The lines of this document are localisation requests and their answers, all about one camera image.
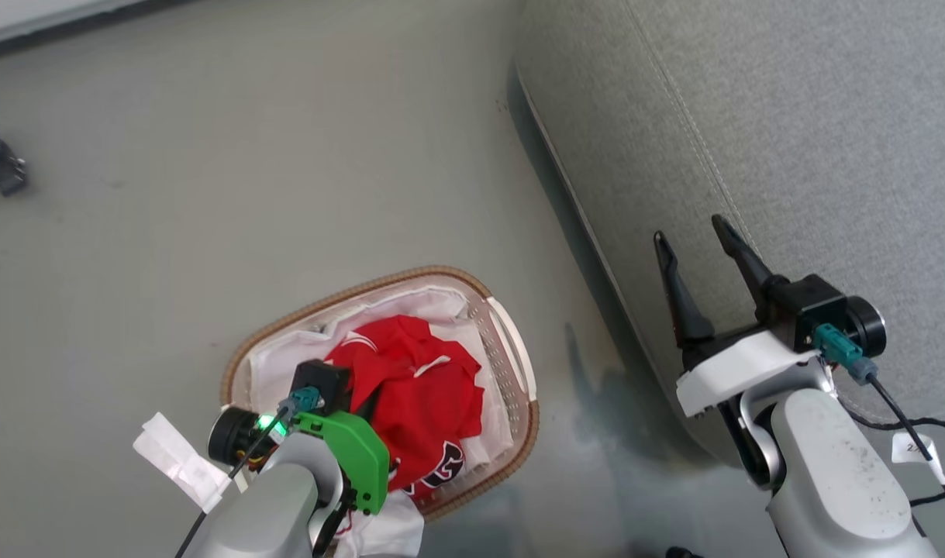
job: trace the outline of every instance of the basket rim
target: basket rim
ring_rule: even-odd
[[[234,354],[232,354],[231,360],[228,362],[227,368],[224,371],[224,377],[221,378],[221,404],[231,404],[232,386],[234,385],[234,377],[238,372],[238,367],[241,365],[245,356],[250,352],[250,350],[252,350],[252,347],[258,345],[258,343],[262,342],[263,339],[274,335],[276,332],[280,332],[282,329],[288,328],[288,326],[294,325],[296,322],[302,321],[304,318],[308,318],[310,315],[326,310],[327,308],[333,307],[336,304],[341,304],[342,301],[347,301],[370,291],[395,285],[397,283],[433,275],[458,279],[458,281],[465,283],[470,288],[479,293],[483,299],[489,299],[493,296],[489,289],[487,289],[486,286],[482,284],[482,282],[473,277],[471,274],[462,271],[461,269],[447,265],[430,265],[426,267],[418,267],[408,271],[402,271],[400,273],[383,276],[378,279],[362,283],[361,285],[345,289],[316,301],[316,303],[309,304],[308,306],[300,308],[299,310],[284,315],[284,317],[271,322],[269,325],[263,326],[263,328],[260,328],[258,331],[252,333],[248,339],[245,339],[245,342],[241,343],[241,345],[238,346],[238,349],[235,350]],[[540,406],[537,404],[537,401],[530,401],[528,407],[528,433],[526,434],[524,443],[518,449],[517,455],[514,456],[514,459],[512,459],[510,463],[507,463],[503,469],[497,470],[496,473],[490,474],[490,476],[486,477],[486,479],[480,480],[479,483],[472,485],[472,487],[466,488],[466,490],[462,491],[461,494],[454,498],[448,499],[448,501],[441,501],[438,502],[438,504],[434,504],[433,502],[430,505],[419,505],[418,508],[420,510],[420,514],[423,515],[425,522],[433,522],[434,519],[438,519],[438,517],[447,515],[447,513],[454,512],[455,509],[461,508],[462,505],[468,504],[468,502],[472,501],[473,498],[485,494],[485,492],[489,491],[490,488],[500,484],[502,481],[506,481],[508,477],[511,476],[511,474],[517,472],[517,470],[522,465],[524,465],[526,458],[531,455],[533,446],[535,446],[535,442],[537,441],[537,428],[539,428],[540,421]]]

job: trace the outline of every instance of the gray sofa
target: gray sofa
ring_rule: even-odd
[[[753,304],[711,229],[722,213],[774,271],[876,304],[884,384],[945,416],[945,0],[529,0],[517,67],[677,414],[652,234],[731,329]],[[734,462],[716,416],[686,425]]]

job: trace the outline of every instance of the led light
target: led light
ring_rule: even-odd
[[[264,431],[266,430],[266,428],[269,428],[269,425],[275,419],[276,417],[274,417],[273,415],[260,415],[259,416],[259,430]],[[280,433],[281,436],[287,435],[287,429],[283,426],[283,423],[281,422],[276,423],[276,426],[273,427],[273,430]]]

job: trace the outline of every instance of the basket handle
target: basket handle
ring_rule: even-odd
[[[493,310],[491,317],[493,318],[494,324],[499,326],[501,333],[500,342],[503,343],[504,349],[507,349],[507,354],[512,354],[513,356],[511,364],[514,365],[514,370],[517,372],[517,382],[521,384],[521,390],[526,392],[529,399],[536,401],[537,384],[535,377],[533,377],[531,357],[528,356],[528,349],[524,345],[524,339],[521,338],[521,333],[517,331],[517,325],[514,325],[510,314],[507,313],[507,308],[503,308],[500,301],[493,297],[489,297],[486,301]]]

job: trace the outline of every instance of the gray floor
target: gray floor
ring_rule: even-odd
[[[199,444],[258,326],[450,264],[504,301],[543,420],[425,556],[780,556],[668,414],[512,77],[519,0],[203,0],[0,53],[0,557],[164,556],[197,509],[131,449]]]

